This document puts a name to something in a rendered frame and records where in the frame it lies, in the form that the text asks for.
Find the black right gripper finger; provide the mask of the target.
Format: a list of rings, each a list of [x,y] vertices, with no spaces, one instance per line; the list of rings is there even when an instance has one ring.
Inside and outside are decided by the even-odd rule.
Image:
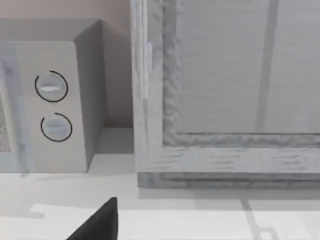
[[[118,199],[111,197],[66,240],[118,240]]]

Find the microwave knob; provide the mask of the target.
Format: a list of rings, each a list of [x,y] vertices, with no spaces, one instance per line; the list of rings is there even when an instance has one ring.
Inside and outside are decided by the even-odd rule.
[[[71,137],[73,125],[65,115],[55,112],[51,116],[42,118],[40,130],[48,140],[62,143]]]
[[[46,74],[38,75],[34,80],[34,88],[38,96],[49,103],[62,101],[69,91],[65,77],[53,70]]]

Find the pale microwave oven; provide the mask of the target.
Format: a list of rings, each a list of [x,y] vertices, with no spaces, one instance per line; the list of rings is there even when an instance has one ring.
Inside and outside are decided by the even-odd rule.
[[[84,173],[106,120],[103,25],[92,18],[0,18],[0,41],[16,46],[34,169],[30,173]],[[35,79],[49,71],[64,76],[68,94],[47,102]],[[42,134],[43,117],[65,115],[71,137],[53,142]]]

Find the microwave door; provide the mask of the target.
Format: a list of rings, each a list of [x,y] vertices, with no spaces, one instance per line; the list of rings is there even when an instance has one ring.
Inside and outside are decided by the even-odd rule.
[[[34,170],[23,81],[13,42],[0,41],[0,173]]]

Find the grey cabinet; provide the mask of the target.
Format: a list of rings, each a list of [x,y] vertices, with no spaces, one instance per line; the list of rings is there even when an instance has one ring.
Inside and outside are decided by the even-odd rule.
[[[140,188],[320,189],[320,0],[130,0]]]

